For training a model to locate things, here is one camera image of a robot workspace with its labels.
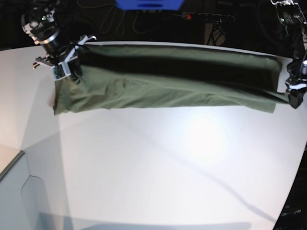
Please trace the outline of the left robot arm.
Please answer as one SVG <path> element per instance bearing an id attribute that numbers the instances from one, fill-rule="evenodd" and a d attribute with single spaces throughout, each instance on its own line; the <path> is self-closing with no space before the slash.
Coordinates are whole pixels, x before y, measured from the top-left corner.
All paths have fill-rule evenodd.
<path id="1" fill-rule="evenodd" d="M 276 41 L 265 31 L 260 9 L 269 4 L 273 14 L 287 33 L 285 41 Z M 259 0 L 256 5 L 257 21 L 267 39 L 278 46 L 293 48 L 292 62 L 287 65 L 288 79 L 285 81 L 289 104 L 297 109 L 307 93 L 307 2 L 305 0 Z"/>

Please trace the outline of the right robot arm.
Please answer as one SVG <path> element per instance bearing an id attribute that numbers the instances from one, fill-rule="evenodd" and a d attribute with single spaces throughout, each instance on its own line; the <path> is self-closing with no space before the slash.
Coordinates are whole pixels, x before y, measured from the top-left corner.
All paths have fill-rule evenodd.
<path id="1" fill-rule="evenodd" d="M 79 62 L 79 50 L 89 52 L 85 44 L 95 41 L 95 35 L 82 35 L 74 41 L 65 34 L 57 20 L 60 1 L 34 0 L 28 13 L 22 15 L 23 31 L 32 38 L 35 45 L 40 45 L 46 52 L 44 57 L 37 57 L 32 68 L 39 66 L 50 68 L 55 81 L 71 78 L 77 81 L 82 75 Z"/>

